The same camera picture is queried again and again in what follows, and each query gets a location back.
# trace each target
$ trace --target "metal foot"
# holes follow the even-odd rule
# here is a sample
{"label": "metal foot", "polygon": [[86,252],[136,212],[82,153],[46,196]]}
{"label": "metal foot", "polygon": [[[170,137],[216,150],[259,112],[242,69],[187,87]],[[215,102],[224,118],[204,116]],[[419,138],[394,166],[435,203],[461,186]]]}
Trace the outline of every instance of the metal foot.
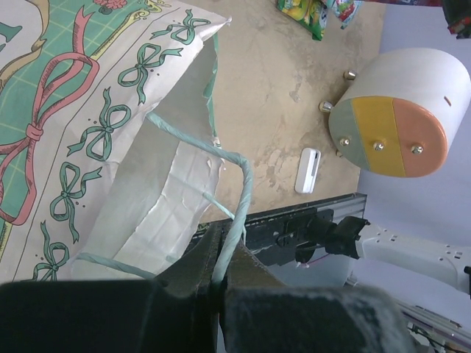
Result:
{"label": "metal foot", "polygon": [[344,72],[344,78],[345,79],[348,79],[349,81],[353,81],[354,79],[356,79],[356,71],[354,70],[347,70]]}
{"label": "metal foot", "polygon": [[329,103],[328,101],[321,101],[321,103],[319,104],[319,110],[323,113],[330,113],[332,108],[333,108],[333,105]]}

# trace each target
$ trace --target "beige table surface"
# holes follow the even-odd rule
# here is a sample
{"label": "beige table surface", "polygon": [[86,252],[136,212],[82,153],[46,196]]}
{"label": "beige table surface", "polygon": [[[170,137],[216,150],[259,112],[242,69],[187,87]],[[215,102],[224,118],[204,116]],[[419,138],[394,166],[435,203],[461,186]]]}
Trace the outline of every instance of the beige table surface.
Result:
{"label": "beige table surface", "polygon": [[[343,72],[361,70],[378,54],[385,6],[363,4],[346,30],[330,14],[318,42],[272,0],[187,2],[233,19],[219,32],[213,98],[222,147],[252,162],[250,212],[355,192],[359,169],[336,156],[318,105],[335,103],[348,85]],[[294,183],[305,147],[319,149],[322,158],[314,192],[300,195]],[[240,169],[227,163],[217,199],[234,211],[241,187]],[[211,207],[203,218],[225,216]]]}

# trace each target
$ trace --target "green snack bag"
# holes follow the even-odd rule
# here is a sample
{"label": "green snack bag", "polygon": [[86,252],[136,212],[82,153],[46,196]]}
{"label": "green snack bag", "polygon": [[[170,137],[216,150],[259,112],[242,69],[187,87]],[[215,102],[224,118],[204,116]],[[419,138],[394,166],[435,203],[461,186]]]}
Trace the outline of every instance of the green snack bag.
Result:
{"label": "green snack bag", "polygon": [[327,7],[320,0],[278,0],[277,7],[307,28],[312,39],[322,40],[327,26]]}

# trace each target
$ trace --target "gift bag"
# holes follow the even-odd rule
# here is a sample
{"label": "gift bag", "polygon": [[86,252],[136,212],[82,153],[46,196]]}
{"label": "gift bag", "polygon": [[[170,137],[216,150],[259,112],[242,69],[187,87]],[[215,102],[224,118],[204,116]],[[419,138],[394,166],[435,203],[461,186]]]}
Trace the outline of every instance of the gift bag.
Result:
{"label": "gift bag", "polygon": [[0,281],[123,276],[85,253],[153,274],[181,257],[222,160],[146,116],[218,144],[228,21],[177,1],[0,0]]}

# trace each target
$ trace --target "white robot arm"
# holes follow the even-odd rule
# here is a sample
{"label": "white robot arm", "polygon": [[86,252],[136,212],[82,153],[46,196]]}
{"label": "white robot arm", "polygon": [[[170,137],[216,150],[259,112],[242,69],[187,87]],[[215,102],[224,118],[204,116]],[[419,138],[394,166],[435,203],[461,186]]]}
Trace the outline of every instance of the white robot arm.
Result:
{"label": "white robot arm", "polygon": [[356,217],[338,225],[316,218],[309,229],[310,241],[323,245],[327,253],[391,263],[470,294],[469,247],[406,237]]}

